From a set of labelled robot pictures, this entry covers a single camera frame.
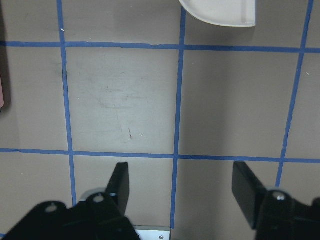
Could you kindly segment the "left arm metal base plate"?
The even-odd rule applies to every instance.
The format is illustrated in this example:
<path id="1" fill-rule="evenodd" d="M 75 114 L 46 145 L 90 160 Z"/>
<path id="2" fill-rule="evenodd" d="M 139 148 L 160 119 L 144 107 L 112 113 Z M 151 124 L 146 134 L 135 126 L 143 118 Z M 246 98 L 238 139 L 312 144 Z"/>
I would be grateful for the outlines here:
<path id="1" fill-rule="evenodd" d="M 163 226 L 134 226 L 136 233 L 141 240 L 170 240 L 170 227 Z"/>

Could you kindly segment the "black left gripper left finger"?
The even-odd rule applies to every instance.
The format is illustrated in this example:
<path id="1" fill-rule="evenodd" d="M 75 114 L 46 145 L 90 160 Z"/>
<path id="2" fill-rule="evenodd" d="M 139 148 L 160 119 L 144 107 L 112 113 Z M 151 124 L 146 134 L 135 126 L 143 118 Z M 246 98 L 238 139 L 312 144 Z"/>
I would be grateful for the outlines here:
<path id="1" fill-rule="evenodd" d="M 124 216 L 130 195 L 129 164 L 127 162 L 116 164 L 105 193 L 110 196 L 120 214 Z"/>

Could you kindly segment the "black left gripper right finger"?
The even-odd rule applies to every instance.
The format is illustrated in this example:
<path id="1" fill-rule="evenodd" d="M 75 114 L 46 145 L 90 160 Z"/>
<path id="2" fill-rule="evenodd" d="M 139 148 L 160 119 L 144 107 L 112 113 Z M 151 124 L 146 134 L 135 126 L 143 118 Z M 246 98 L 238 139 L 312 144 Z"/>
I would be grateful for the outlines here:
<path id="1" fill-rule="evenodd" d="M 249 226 L 256 229 L 267 189 L 243 161 L 233 163 L 231 190 Z"/>

